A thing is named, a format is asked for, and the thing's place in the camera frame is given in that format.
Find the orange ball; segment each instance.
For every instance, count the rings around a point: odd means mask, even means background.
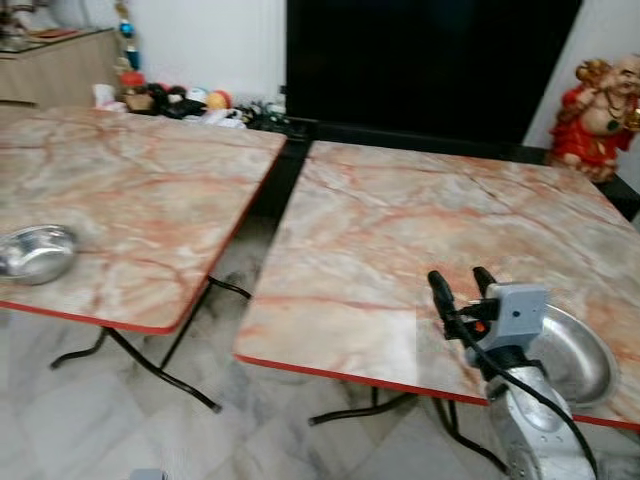
[[[216,90],[207,96],[207,107],[211,110],[231,108],[231,96],[224,90]]]

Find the power cord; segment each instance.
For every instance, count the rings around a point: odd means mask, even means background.
[[[484,458],[489,460],[491,463],[495,465],[495,467],[500,470],[504,475],[509,475],[509,467],[500,460],[492,451],[484,448],[482,445],[477,444],[473,440],[463,436],[460,433],[459,425],[458,425],[458,412],[456,411],[456,402],[453,400],[449,400],[449,418],[451,422],[447,419],[447,414],[444,411],[444,405],[442,404],[442,400],[439,398],[432,398],[433,405],[436,407],[436,412],[438,413],[438,417],[440,418],[440,422],[442,426],[447,431],[447,433],[453,438],[456,442],[460,443],[462,446],[467,447],[469,450],[473,450],[479,455],[482,455]]]
[[[593,469],[593,473],[595,474],[597,479],[598,464],[596,462],[596,458],[593,455],[593,452],[591,451],[591,447],[587,443],[587,440],[584,438],[584,435],[582,435],[582,432],[578,429],[573,419],[569,415],[567,415],[564,412],[564,410],[562,410],[554,402],[549,400],[544,395],[541,395],[540,393],[538,393],[536,390],[531,388],[529,385],[527,385],[523,381],[511,375],[509,372],[507,372],[502,367],[500,367],[496,362],[494,362],[493,359],[489,355],[487,355],[487,353],[471,337],[471,335],[469,334],[469,332],[464,326],[464,322],[462,321],[462,319],[460,318],[460,315],[458,315],[457,312],[449,313],[449,318],[453,319],[453,322],[455,323],[460,336],[471,346],[471,348],[473,349],[474,352],[476,352],[478,357],[480,357],[482,361],[485,362],[489,366],[489,368],[491,368],[495,372],[496,375],[499,375],[507,382],[527,392],[529,395],[535,398],[539,403],[541,403],[542,405],[547,407],[549,410],[551,410],[553,413],[558,415],[558,417],[560,417],[560,419],[569,427],[571,432],[575,435],[576,440],[578,440],[578,443],[580,444],[580,448],[582,448],[582,451],[584,452],[585,457],[587,457],[587,461],[591,465],[591,468]]]

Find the metal dish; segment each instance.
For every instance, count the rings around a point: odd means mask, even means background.
[[[23,285],[55,280],[73,263],[76,236],[61,225],[37,225],[0,238],[0,278]]]
[[[587,325],[551,305],[542,335],[527,356],[542,361],[549,382],[572,407],[603,403],[618,383],[618,366],[609,347]]]

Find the tiled floor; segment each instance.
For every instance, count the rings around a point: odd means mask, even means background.
[[[216,276],[251,290],[272,230],[250,219]],[[124,480],[136,468],[161,468],[170,480],[501,478],[443,433],[428,399],[309,427],[310,416],[366,405],[368,389],[236,362],[231,345],[245,306],[239,295],[215,290],[169,366],[220,402],[219,415],[147,374],[111,340],[51,371],[52,359],[90,345],[97,329],[3,312],[0,478]],[[156,361],[171,341],[127,337]],[[498,451],[485,409],[465,406],[460,415],[470,437]],[[639,478],[637,437],[585,430],[604,469],[613,469],[604,478]]]

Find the black screen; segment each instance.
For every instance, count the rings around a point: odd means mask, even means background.
[[[288,114],[520,142],[580,3],[288,0]]]

